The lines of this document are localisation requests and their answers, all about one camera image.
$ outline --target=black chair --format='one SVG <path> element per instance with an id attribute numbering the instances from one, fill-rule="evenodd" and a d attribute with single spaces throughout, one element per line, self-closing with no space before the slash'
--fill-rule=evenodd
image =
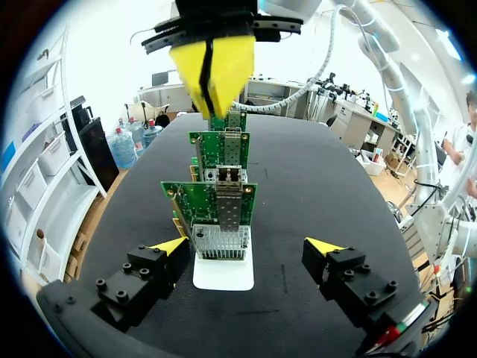
<path id="1" fill-rule="evenodd" d="M 329 119 L 326 121 L 326 125 L 328 127 L 331 127 L 333 123 L 335 123 L 335 120 L 338 118 L 338 114 L 335 114 L 334 116 L 329 117 Z"/>
<path id="2" fill-rule="evenodd" d="M 442 169 L 442 166 L 444 165 L 444 162 L 446 161 L 447 158 L 447 153 L 442 149 L 442 147 L 439 145 L 439 143 L 435 142 L 435 151 L 437 153 L 437 164 L 439 165 L 439 172 Z"/>

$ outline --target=green circuit board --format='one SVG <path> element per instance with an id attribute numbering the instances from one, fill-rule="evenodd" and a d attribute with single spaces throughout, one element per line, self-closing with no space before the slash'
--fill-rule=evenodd
<path id="1" fill-rule="evenodd" d="M 244 110 L 229 110 L 229 113 L 225 118 L 219 118 L 212 116 L 210 119 L 209 131 L 225 131 L 227 128 L 230 130 L 236 130 L 240 128 L 240 131 L 245 132 L 247 127 L 247 112 Z"/>
<path id="2" fill-rule="evenodd" d="M 189 141 L 200 140 L 200 158 L 203 169 L 216 166 L 247 168 L 250 133 L 248 132 L 189 132 Z"/>
<path id="3" fill-rule="evenodd" d="M 189 183 L 176 181 L 161 182 L 167 198 L 177 193 L 177 204 L 187 223 L 217 224 L 218 208 L 214 183 Z M 250 225 L 255 206 L 257 184 L 243 184 L 241 197 L 240 225 Z"/>

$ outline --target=metal bracket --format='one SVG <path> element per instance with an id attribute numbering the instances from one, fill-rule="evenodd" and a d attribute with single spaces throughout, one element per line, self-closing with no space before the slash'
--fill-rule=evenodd
<path id="1" fill-rule="evenodd" d="M 242 182 L 240 167 L 218 168 L 215 182 L 218 223 L 222 231 L 237 231 L 241 217 Z"/>
<path id="2" fill-rule="evenodd" d="M 418 207 L 417 204 L 406 205 L 408 213 L 417 211 Z M 446 216 L 447 211 L 442 202 L 435 205 L 424 205 L 414 216 L 414 226 L 431 264 L 440 256 L 439 243 L 447 239 L 442 237 Z"/>
<path id="3" fill-rule="evenodd" d="M 210 182 L 210 183 L 215 183 L 218 178 L 218 169 L 219 168 L 234 168 L 235 166 L 217 166 L 217 168 L 214 169 L 206 169 L 204 173 L 204 181 Z M 236 166 L 239 171 L 240 171 L 240 180 L 242 183 L 248 183 L 248 176 L 247 176 L 247 170 L 242 169 L 240 166 Z"/>
<path id="4" fill-rule="evenodd" d="M 240 165 L 241 133 L 224 132 L 224 164 L 226 166 Z"/>
<path id="5" fill-rule="evenodd" d="M 240 128 L 240 110 L 229 110 L 229 127 L 230 128 Z"/>

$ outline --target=white stand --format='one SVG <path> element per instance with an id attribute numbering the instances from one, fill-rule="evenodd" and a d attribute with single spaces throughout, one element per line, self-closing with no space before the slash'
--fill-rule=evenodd
<path id="1" fill-rule="evenodd" d="M 251 290 L 254 282 L 252 236 L 249 237 L 244 260 L 204 260 L 195 254 L 194 286 L 216 291 Z"/>

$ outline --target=black bolt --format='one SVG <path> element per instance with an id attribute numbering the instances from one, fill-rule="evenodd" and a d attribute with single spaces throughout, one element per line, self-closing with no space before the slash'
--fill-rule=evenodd
<path id="1" fill-rule="evenodd" d="M 379 298 L 379 295 L 376 292 L 369 291 L 364 297 L 364 300 L 368 302 L 369 304 L 373 304 L 374 302 L 376 302 L 378 298 Z"/>
<path id="2" fill-rule="evenodd" d="M 60 313 L 62 310 L 63 310 L 63 308 L 61 307 L 61 305 L 58 302 L 56 302 L 53 305 L 53 311 L 55 311 L 56 313 Z"/>
<path id="3" fill-rule="evenodd" d="M 386 285 L 386 291 L 394 292 L 397 289 L 397 282 L 395 280 L 389 281 Z"/>
<path id="4" fill-rule="evenodd" d="M 68 296 L 66 298 L 66 303 L 67 304 L 74 304 L 76 302 L 76 299 L 73 296 Z"/>
<path id="5" fill-rule="evenodd" d="M 96 288 L 98 289 L 98 291 L 104 291 L 106 287 L 106 280 L 104 278 L 98 278 L 96 280 Z"/>
<path id="6" fill-rule="evenodd" d="M 139 270 L 139 275 L 141 276 L 141 278 L 146 278 L 149 275 L 149 269 L 141 268 Z"/>
<path id="7" fill-rule="evenodd" d="M 126 272 L 127 274 L 131 272 L 133 266 L 130 263 L 123 263 L 122 264 L 122 271 Z"/>
<path id="8" fill-rule="evenodd" d="M 343 273 L 344 279 L 345 280 L 352 280 L 355 275 L 355 272 L 353 270 L 346 270 Z"/>
<path id="9" fill-rule="evenodd" d="M 124 291 L 123 289 L 120 289 L 116 293 L 116 298 L 118 299 L 119 302 L 126 302 L 129 297 L 127 296 L 126 291 Z"/>

